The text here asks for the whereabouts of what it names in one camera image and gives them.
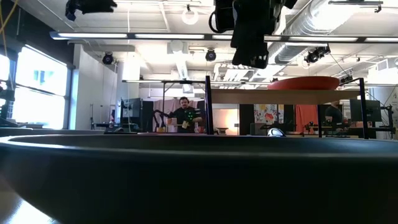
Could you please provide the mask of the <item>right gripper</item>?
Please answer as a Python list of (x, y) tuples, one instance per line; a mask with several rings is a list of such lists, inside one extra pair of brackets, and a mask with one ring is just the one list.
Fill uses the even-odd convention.
[(277, 2), (272, 0), (215, 0), (216, 33), (233, 31), (231, 46), (238, 47), (233, 65), (265, 69), (269, 51), (264, 36), (277, 21)]

